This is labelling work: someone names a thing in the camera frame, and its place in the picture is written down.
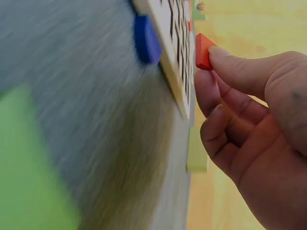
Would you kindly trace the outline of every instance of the hand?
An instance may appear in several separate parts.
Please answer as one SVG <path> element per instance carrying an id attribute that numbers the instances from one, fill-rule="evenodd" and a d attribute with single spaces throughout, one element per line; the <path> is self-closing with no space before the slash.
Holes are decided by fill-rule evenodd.
<path id="1" fill-rule="evenodd" d="M 209 51 L 215 71 L 195 75 L 208 154 L 266 229 L 306 230 L 307 56 L 250 60 Z"/>

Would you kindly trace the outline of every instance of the small wooden block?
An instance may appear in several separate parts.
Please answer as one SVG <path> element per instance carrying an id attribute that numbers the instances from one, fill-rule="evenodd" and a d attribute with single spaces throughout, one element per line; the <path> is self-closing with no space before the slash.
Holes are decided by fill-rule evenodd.
<path id="1" fill-rule="evenodd" d="M 203 34 L 198 34 L 196 36 L 196 67 L 203 70 L 212 70 L 208 51 L 208 48 L 211 46 L 216 46 L 216 44 L 206 38 Z"/>
<path id="2" fill-rule="evenodd" d="M 190 127 L 187 171 L 189 173 L 206 173 L 208 154 L 202 144 L 199 127 Z"/>

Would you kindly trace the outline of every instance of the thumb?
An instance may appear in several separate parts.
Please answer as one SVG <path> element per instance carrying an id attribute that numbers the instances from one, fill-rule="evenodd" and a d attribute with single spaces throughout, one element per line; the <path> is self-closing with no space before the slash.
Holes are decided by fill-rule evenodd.
<path id="1" fill-rule="evenodd" d="M 282 76 L 295 68 L 306 56 L 286 52 L 267 58 L 246 59 L 230 55 L 220 47 L 209 48 L 210 62 L 220 78 L 234 89 L 265 100 L 265 88 L 274 73 Z"/>

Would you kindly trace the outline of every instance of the wooden piece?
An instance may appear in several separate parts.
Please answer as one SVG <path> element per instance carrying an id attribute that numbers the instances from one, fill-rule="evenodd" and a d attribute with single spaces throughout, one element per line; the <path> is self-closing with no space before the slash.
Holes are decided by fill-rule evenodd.
<path id="1" fill-rule="evenodd" d="M 208 48 L 211 46 L 216 46 L 216 44 L 210 41 L 203 34 L 198 34 L 196 36 L 196 67 L 203 70 L 212 70 L 208 51 Z"/>

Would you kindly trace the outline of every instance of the finger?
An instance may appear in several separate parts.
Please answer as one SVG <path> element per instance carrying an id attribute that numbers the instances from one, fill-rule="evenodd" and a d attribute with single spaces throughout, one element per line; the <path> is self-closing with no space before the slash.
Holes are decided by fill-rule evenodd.
<path id="1" fill-rule="evenodd" d="M 227 175 L 238 147 L 228 141 L 225 129 L 229 117 L 223 105 L 218 105 L 201 127 L 201 139 L 212 161 Z"/>
<path id="2" fill-rule="evenodd" d="M 219 104 L 223 104 L 228 113 L 226 134 L 230 141 L 241 146 L 254 126 L 249 122 L 239 119 L 222 100 L 215 77 L 208 71 L 198 71 L 195 75 L 195 91 L 201 111 L 206 117 Z"/>
<path id="3" fill-rule="evenodd" d="M 273 74 L 275 77 L 282 76 L 285 71 L 294 68 L 297 60 L 306 60 L 306 56 L 298 52 L 287 52 L 260 59 L 235 57 L 217 46 L 210 47 L 209 52 L 213 69 L 226 84 L 262 100 L 265 100 L 265 88 Z"/>
<path id="4" fill-rule="evenodd" d="M 222 99 L 239 118 L 257 125 L 269 113 L 267 107 L 227 85 L 215 71 L 213 71 L 213 75 L 217 81 Z"/>

